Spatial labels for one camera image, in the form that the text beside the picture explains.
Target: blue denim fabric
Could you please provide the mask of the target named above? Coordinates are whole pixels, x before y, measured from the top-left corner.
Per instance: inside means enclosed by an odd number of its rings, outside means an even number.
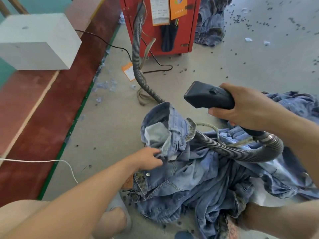
[[[215,46],[225,36],[224,9],[232,0],[201,0],[194,42]]]
[[[285,108],[319,124],[319,105],[315,96],[288,92],[268,94]],[[134,174],[132,200],[145,217],[160,223],[179,219],[187,208],[194,208],[203,238],[225,238],[226,215],[237,217],[245,209],[253,193],[249,177],[261,177],[266,191],[279,198],[297,193],[319,198],[319,192],[291,150],[285,147],[277,159],[266,163],[237,162],[204,147],[189,137],[189,123],[172,107],[162,103],[145,117],[141,127],[162,122],[172,133],[168,155],[177,155],[174,162],[164,160],[163,166]],[[214,131],[205,133],[217,138]],[[240,127],[219,130],[223,142],[235,143],[248,135]],[[255,149],[252,143],[241,149]]]

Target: gray shoe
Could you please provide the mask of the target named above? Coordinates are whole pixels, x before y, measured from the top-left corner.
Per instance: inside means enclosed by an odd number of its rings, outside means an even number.
[[[113,198],[113,200],[108,205],[106,211],[111,211],[115,207],[120,207],[124,211],[124,213],[126,215],[127,223],[126,223],[126,227],[125,227],[123,232],[129,232],[131,227],[132,227],[132,221],[131,221],[130,214],[127,211],[127,208],[126,208],[124,202],[122,201],[122,198],[121,198],[121,195],[120,195],[119,192],[116,193],[115,197]]]

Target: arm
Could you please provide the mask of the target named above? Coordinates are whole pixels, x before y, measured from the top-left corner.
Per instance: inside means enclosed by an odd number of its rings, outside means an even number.
[[[153,169],[160,150],[143,148],[97,173],[52,201],[3,239],[89,238],[108,204],[126,179],[138,169]]]
[[[288,111],[257,90],[222,84],[234,97],[232,110],[210,108],[208,113],[253,130],[280,137],[289,146],[319,187],[319,126]]]

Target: person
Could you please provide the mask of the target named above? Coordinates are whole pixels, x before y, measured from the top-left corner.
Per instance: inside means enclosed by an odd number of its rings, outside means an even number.
[[[319,126],[286,110],[261,92],[222,84],[234,97],[232,110],[209,114],[253,130],[265,130],[289,146],[319,185]],[[138,169],[162,165],[156,148],[143,148],[97,173],[52,202],[17,201],[0,209],[0,238],[111,238],[130,229],[130,216],[118,190]],[[248,203],[242,227],[282,239],[319,239],[319,201],[282,207]]]

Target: tool handle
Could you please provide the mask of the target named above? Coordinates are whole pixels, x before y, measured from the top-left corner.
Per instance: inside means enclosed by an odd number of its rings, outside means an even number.
[[[232,96],[232,94],[218,86],[213,86],[210,90],[209,93],[211,95],[211,101],[210,101],[210,108],[211,107],[218,107],[218,108],[223,108],[227,110],[231,110],[235,107],[235,101]],[[247,132],[248,135],[253,136],[253,137],[258,137],[264,134],[264,131],[255,131],[247,128],[241,127],[245,132]]]

